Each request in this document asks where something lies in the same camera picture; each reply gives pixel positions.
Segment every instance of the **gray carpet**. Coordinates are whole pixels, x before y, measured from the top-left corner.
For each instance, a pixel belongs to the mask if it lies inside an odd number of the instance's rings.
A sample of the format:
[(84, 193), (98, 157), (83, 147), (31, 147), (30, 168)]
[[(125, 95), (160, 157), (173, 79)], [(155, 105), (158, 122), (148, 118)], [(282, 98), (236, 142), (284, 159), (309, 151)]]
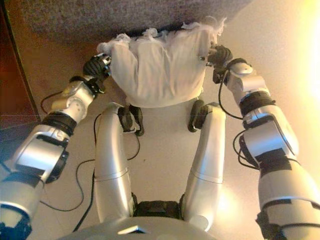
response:
[(231, 20), (252, 0), (21, 0), (22, 15), (39, 34), (58, 42), (102, 42), (147, 28), (176, 30), (206, 16)]

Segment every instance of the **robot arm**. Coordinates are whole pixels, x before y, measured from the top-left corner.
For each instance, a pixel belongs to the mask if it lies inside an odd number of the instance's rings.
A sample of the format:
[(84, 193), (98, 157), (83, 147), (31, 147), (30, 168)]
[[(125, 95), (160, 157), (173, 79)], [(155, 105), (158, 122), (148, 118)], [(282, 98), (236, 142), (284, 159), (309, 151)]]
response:
[(26, 239), (31, 232), (45, 183), (57, 180), (69, 153), (66, 147), (76, 125), (109, 75), (111, 58), (94, 56), (83, 68), (84, 77), (70, 80), (51, 111), (36, 126), (12, 157), (15, 170), (0, 183), (1, 239)]
[(295, 133), (272, 100), (264, 79), (244, 59), (230, 61), (232, 55), (227, 48), (218, 46), (216, 53), (219, 60), (208, 57), (217, 69), (213, 81), (225, 84), (233, 93), (245, 128), (239, 138), (240, 148), (247, 161), (260, 170), (261, 212), (256, 222), (263, 237), (318, 239), (320, 193), (297, 160), (299, 144)]

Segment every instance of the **wire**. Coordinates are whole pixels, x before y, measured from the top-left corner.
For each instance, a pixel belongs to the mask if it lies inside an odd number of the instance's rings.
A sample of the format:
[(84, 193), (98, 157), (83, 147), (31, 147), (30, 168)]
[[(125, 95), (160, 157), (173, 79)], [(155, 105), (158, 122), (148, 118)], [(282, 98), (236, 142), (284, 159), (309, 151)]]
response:
[(243, 130), (243, 131), (239, 132), (239, 133), (234, 137), (234, 139), (233, 139), (233, 141), (232, 141), (232, 147), (233, 147), (234, 152), (235, 152), (240, 158), (242, 158), (242, 159), (244, 159), (244, 160), (247, 160), (244, 156), (240, 155), (240, 153), (238, 153), (238, 150), (236, 149), (236, 140), (237, 140), (237, 138), (238, 138), (241, 134), (243, 134), (245, 131), (246, 131), (246, 130)]
[(60, 211), (60, 212), (71, 212), (73, 210), (76, 210), (78, 207), (80, 207), (80, 205), (84, 202), (84, 191), (80, 185), (80, 182), (79, 182), (79, 178), (78, 178), (78, 171), (79, 171), (79, 168), (82, 164), (85, 164), (85, 163), (88, 163), (88, 162), (92, 162), (94, 161), (94, 159), (90, 159), (90, 160), (86, 160), (86, 161), (83, 161), (81, 163), (78, 164), (78, 166), (76, 167), (76, 171), (75, 171), (75, 179), (76, 179), (76, 184), (77, 186), (79, 187), (80, 191), (81, 191), (81, 201), (79, 202), (78, 205), (76, 205), (75, 207), (73, 208), (70, 208), (70, 209), (60, 209), (60, 208), (57, 208), (57, 207), (54, 207), (54, 206), (51, 206), (49, 205), (48, 203), (44, 202), (44, 201), (40, 201), (40, 203), (42, 203), (43, 205), (46, 205), (47, 207), (53, 209), (53, 210), (56, 210), (56, 211)]
[(241, 153), (241, 149), (239, 149), (239, 153), (238, 153), (238, 162), (239, 162), (242, 166), (245, 166), (245, 167), (250, 168), (250, 169), (259, 170), (259, 168), (256, 168), (255, 166), (248, 165), (248, 164), (245, 164), (245, 163), (241, 162), (241, 160), (240, 160), (240, 156), (241, 156), (240, 153)]
[(138, 154), (140, 152), (140, 140), (139, 140), (139, 137), (136, 134), (135, 134), (135, 137), (136, 137), (136, 140), (138, 142), (138, 149), (137, 149), (135, 155), (133, 155), (133, 157), (130, 157), (130, 158), (127, 159), (128, 161), (134, 159), (136, 156), (138, 156)]
[(221, 83), (220, 83), (219, 92), (218, 92), (219, 105), (220, 105), (221, 109), (222, 109), (227, 115), (229, 115), (230, 117), (233, 117), (233, 118), (239, 119), (239, 120), (243, 120), (243, 119), (244, 119), (243, 117), (235, 116), (235, 115), (229, 113), (229, 112), (223, 107), (223, 105), (222, 105), (222, 102), (221, 102), (221, 91), (222, 91), (222, 86), (223, 86), (223, 84), (224, 84), (224, 81), (225, 81), (225, 78), (226, 78), (227, 74), (228, 74), (228, 71), (225, 72), (225, 74), (224, 74), (224, 76), (223, 76), (223, 79), (222, 79), (222, 81), (221, 81)]
[[(96, 122), (97, 119), (102, 115), (102, 113), (98, 114), (93, 122), (93, 134), (94, 134), (94, 145), (97, 145), (97, 134), (96, 134)], [(95, 189), (95, 169), (93, 169), (93, 173), (92, 173), (92, 180), (91, 180), (91, 196), (90, 196), (90, 203), (89, 206), (87, 207), (87, 209), (85, 210), (84, 214), (82, 215), (81, 219), (79, 220), (79, 222), (77, 223), (77, 225), (75, 226), (75, 228), (73, 229), (72, 232), (76, 232), (81, 224), (83, 223), (83, 221), (85, 220), (85, 218), (87, 217), (92, 204), (94, 202), (94, 189)]]
[(45, 100), (47, 100), (47, 99), (49, 99), (49, 98), (52, 98), (52, 97), (54, 97), (54, 96), (56, 96), (56, 95), (58, 95), (58, 94), (60, 94), (60, 93), (62, 93), (63, 91), (59, 91), (59, 92), (55, 92), (55, 93), (53, 93), (53, 94), (50, 94), (49, 96), (46, 96), (44, 99), (42, 99), (41, 100), (41, 102), (40, 102), (40, 107), (41, 107), (41, 109), (42, 109), (42, 111), (45, 113), (45, 114), (48, 114), (48, 112), (45, 110), (45, 108), (44, 108), (44, 102), (45, 102)]
[(236, 140), (237, 140), (237, 138), (238, 138), (241, 134), (243, 134), (245, 131), (246, 131), (246, 130), (243, 130), (243, 131), (239, 132), (239, 133), (234, 137), (234, 139), (233, 139), (233, 141), (232, 141), (233, 150), (234, 150), (234, 152), (238, 155), (238, 162), (239, 162), (242, 166), (245, 166), (245, 167), (251, 168), (251, 169), (255, 169), (255, 170), (259, 170), (259, 168), (255, 167), (255, 166), (253, 166), (253, 165), (248, 165), (248, 164), (245, 164), (245, 163), (243, 163), (243, 162), (240, 161), (240, 158), (242, 158), (242, 159), (244, 159), (244, 160), (246, 160), (246, 161), (247, 161), (247, 159), (246, 159), (244, 156), (241, 155), (241, 152), (242, 152), (241, 148), (239, 149), (239, 151), (236, 149)]
[(6, 170), (8, 173), (11, 173), (11, 169), (4, 163), (0, 162), (0, 165), (3, 167), (4, 170)]
[(93, 122), (94, 145), (97, 145), (96, 122), (101, 115), (102, 113), (98, 114)]
[[(94, 119), (94, 123), (93, 123), (93, 133), (94, 133), (94, 144), (95, 145), (97, 144), (96, 122), (98, 120), (98, 117), (100, 117), (101, 115), (102, 115), (102, 113), (100, 113), (98, 116), (96, 116), (95, 119)], [(138, 148), (137, 148), (136, 153), (132, 157), (127, 159), (128, 161), (134, 159), (136, 156), (138, 156), (138, 154), (140, 152), (140, 147), (141, 147), (140, 140), (139, 140), (139, 137), (136, 134), (135, 134), (135, 137), (136, 137), (136, 141), (138, 143)]]
[(83, 223), (83, 221), (85, 220), (86, 216), (88, 215), (92, 204), (94, 203), (94, 189), (95, 189), (95, 170), (93, 170), (92, 173), (92, 182), (91, 182), (91, 198), (90, 198), (90, 204), (88, 206), (88, 208), (86, 209), (86, 211), (84, 212), (84, 214), (82, 215), (80, 221), (78, 222), (78, 224), (75, 226), (75, 228), (73, 229), (72, 232), (75, 232), (79, 229), (79, 227), (81, 226), (81, 224)]

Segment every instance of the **floor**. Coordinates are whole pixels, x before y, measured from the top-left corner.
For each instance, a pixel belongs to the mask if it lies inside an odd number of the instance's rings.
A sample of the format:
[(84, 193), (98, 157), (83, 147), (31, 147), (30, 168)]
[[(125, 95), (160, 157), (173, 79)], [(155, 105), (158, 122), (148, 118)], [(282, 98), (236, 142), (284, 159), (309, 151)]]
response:
[[(276, 0), (254, 1), (226, 26), (219, 42), (228, 46), (235, 57), (246, 58), (264, 76), (273, 97), (300, 139), (302, 165), (320, 186), (320, 166), (315, 164), (320, 147), (315, 133), (320, 133), (320, 129), (317, 124), (306, 124), (320, 121), (318, 111), (310, 109), (319, 106), (308, 104), (309, 107), (305, 107), (312, 97), (301, 94), (306, 86), (301, 79), (295, 78), (298, 70), (293, 67), (292, 59), (297, 58), (293, 43), (290, 43), (294, 35), (290, 21), (295, 20), (296, 15), (292, 11), (298, 11), (300, 3), (291, 3), (289, 0), (281, 3)], [(72, 75), (80, 74), (82, 64), (95, 54), (97, 43), (70, 45), (51, 42), (29, 31), (19, 16), (19, 9), (10, 1), (8, 9), (11, 15), (16, 16), (11, 24), (16, 32), (26, 77), (34, 100), (39, 105), (43, 97), (62, 90)], [(212, 82), (212, 74), (213, 69), (208, 67), (201, 96), (206, 103), (218, 100), (218, 86)], [(99, 95), (92, 103), (86, 119), (74, 132), (67, 148), (70, 156), (60, 179), (45, 186), (42, 200), (55, 207), (68, 209), (80, 201), (75, 170), (80, 162), (94, 158), (95, 116), (103, 111), (107, 102), (123, 104), (125, 101), (123, 92), (113, 81), (106, 82), (105, 86), (107, 93)], [(222, 101), (230, 112), (240, 114), (226, 89), (222, 93)], [(199, 131), (190, 133), (187, 129), (192, 104), (193, 101), (188, 101), (175, 106), (142, 109), (145, 135), (140, 138), (140, 153), (129, 162), (132, 191), (139, 201), (178, 201), (184, 192), (200, 136)], [(209, 230), (219, 240), (263, 239), (255, 223), (260, 211), (257, 191), (259, 173), (239, 165), (232, 149), (232, 140), (241, 130), (240, 121), (227, 118), (223, 193), (216, 221)], [(136, 139), (127, 134), (124, 140), (127, 155), (132, 156), (137, 149)], [(86, 163), (79, 170), (80, 183), (85, 192), (83, 205), (72, 212), (58, 212), (40, 204), (32, 222), (33, 232), (28, 239), (53, 240), (71, 233), (89, 204), (93, 167), (92, 162)], [(93, 204), (81, 228), (98, 223), (97, 209)]]

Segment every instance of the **white towel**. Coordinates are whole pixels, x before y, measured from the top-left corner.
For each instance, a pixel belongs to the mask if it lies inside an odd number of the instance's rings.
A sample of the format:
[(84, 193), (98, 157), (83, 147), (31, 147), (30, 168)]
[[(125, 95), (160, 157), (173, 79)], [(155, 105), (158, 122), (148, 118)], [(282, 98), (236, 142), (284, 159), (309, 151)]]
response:
[(130, 104), (175, 105), (201, 94), (206, 62), (199, 57), (207, 56), (212, 43), (217, 44), (224, 20), (213, 25), (183, 24), (182, 30), (172, 32), (149, 28), (134, 38), (122, 33), (100, 43), (97, 51), (111, 56), (111, 75)]

